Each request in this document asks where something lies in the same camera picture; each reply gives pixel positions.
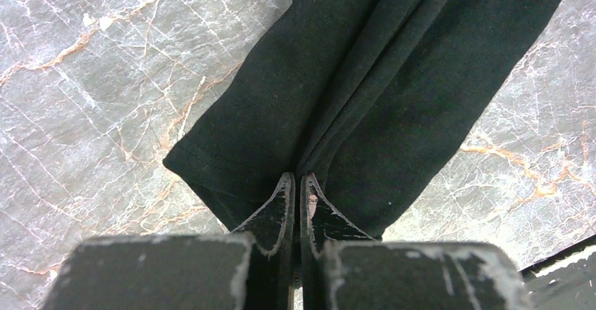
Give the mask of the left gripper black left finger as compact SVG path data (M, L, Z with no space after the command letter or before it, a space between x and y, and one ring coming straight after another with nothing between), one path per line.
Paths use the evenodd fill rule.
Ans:
M226 235L119 235L80 243L45 309L291 309L295 180Z

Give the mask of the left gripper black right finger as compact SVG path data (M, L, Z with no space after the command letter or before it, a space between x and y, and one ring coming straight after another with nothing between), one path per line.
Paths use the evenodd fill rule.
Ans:
M488 243L382 243L350 222L314 174L300 188L305 309L531 309L522 277Z

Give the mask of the black underwear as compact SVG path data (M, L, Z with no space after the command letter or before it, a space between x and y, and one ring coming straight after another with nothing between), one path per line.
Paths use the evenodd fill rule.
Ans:
M285 172L380 238L561 0L292 0L164 158L229 229Z

